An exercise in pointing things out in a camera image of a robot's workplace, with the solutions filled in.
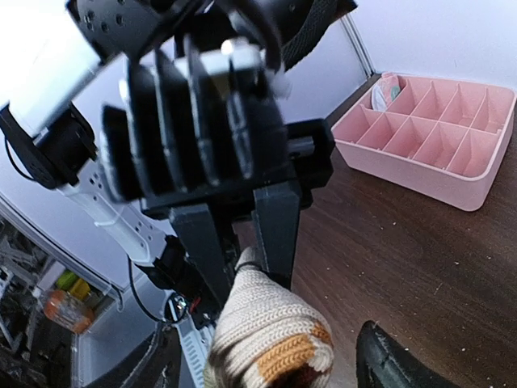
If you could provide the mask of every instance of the pink divider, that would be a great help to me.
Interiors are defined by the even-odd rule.
[[[379,120],[359,139],[357,144],[375,150],[382,150],[407,117],[394,113],[384,113]]]
[[[485,86],[461,83],[440,121],[469,127],[485,98]]]
[[[447,171],[469,178],[482,175],[489,166],[498,139],[499,136],[492,133],[469,130]]]
[[[476,117],[472,123],[472,128],[490,133],[496,133],[502,129],[508,117],[508,111],[515,95],[512,91],[497,86],[488,86]]]
[[[355,105],[334,126],[334,138],[355,143],[368,131],[380,115],[382,115],[381,112],[367,109],[363,105]]]
[[[409,115],[429,91],[431,82],[427,79],[405,80],[405,86],[397,98],[388,106],[387,112]]]
[[[372,107],[372,90],[367,91],[357,102],[358,105],[363,105],[367,109],[373,109]]]
[[[397,131],[384,152],[412,158],[430,135],[436,123],[431,120],[410,117]]]
[[[451,162],[467,131],[467,128],[459,125],[438,123],[414,160],[444,169]]]
[[[420,104],[414,109],[412,116],[438,120],[456,93],[456,84],[441,79],[431,82],[431,89]]]

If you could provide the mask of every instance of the dark wood surface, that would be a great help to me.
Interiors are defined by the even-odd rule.
[[[462,387],[517,386],[515,141],[475,213],[353,171],[337,150],[333,162],[302,214],[293,278],[333,328],[330,386],[356,387],[368,319]]]

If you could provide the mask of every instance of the white wall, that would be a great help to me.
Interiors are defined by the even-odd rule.
[[[60,3],[63,0],[27,0],[23,5],[18,0],[0,0],[0,43],[8,43],[0,61],[0,105],[7,101],[9,90],[15,87],[31,56],[44,42],[55,12],[61,9]],[[122,105],[118,93],[121,76],[118,61],[74,100],[97,133],[101,128],[103,104]],[[281,105],[289,121],[327,116],[364,81],[359,62],[339,25],[334,25],[315,51],[288,76],[293,80],[292,94]],[[72,201],[19,177],[7,161],[3,147],[0,147],[0,197],[94,272],[120,287],[128,285],[123,250]],[[166,221],[159,225],[171,231]]]
[[[317,47],[288,71],[292,92],[280,107],[286,122],[327,117],[366,81],[363,68],[339,22]]]
[[[377,71],[517,89],[517,2],[357,0],[353,19]]]

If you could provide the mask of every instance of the black mount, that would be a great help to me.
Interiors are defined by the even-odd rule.
[[[165,39],[162,26],[179,25],[202,5],[200,0],[69,0],[66,7],[97,54],[109,62],[120,53],[140,58],[155,39]]]
[[[189,77],[160,48],[152,69],[128,61],[127,113],[104,108],[101,163],[114,200],[140,198],[144,214],[169,219],[220,310],[240,254],[236,221],[254,222],[264,271],[290,287],[300,210],[332,174],[334,139],[324,120],[284,124],[262,66],[236,70],[227,57],[221,89],[196,37],[175,38]]]
[[[9,111],[0,110],[0,129],[32,178],[44,188],[78,183],[78,172],[88,159],[95,160],[95,135],[73,104],[48,127],[36,142]]]
[[[153,267],[139,267],[160,289],[173,289],[188,302],[196,327],[210,323],[219,307],[213,294],[194,265],[185,260],[185,248],[174,236],[166,238],[166,248]]]

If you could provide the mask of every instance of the orange bottle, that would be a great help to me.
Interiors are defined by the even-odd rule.
[[[94,322],[94,312],[62,289],[50,292],[44,312],[48,319],[75,334],[83,333]]]

